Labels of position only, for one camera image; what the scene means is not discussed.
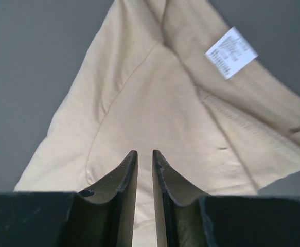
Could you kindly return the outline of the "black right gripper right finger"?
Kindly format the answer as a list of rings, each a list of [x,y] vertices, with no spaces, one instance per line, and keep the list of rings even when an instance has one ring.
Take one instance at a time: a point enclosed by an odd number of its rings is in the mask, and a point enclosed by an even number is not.
[[[158,246],[300,246],[300,197],[212,196],[152,154]]]

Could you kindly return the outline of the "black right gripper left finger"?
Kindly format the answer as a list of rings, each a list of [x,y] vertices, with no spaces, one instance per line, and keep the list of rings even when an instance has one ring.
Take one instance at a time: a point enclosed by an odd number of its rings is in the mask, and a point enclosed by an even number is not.
[[[131,246],[137,152],[80,192],[0,193],[0,246]]]

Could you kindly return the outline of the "beige t shirt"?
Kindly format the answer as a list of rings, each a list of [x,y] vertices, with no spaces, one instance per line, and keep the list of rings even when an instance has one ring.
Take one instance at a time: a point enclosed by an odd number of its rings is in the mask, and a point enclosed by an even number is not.
[[[16,191],[80,191],[138,152],[133,246],[156,246],[152,151],[213,195],[300,171],[300,97],[257,61],[225,79],[208,1],[115,1]]]

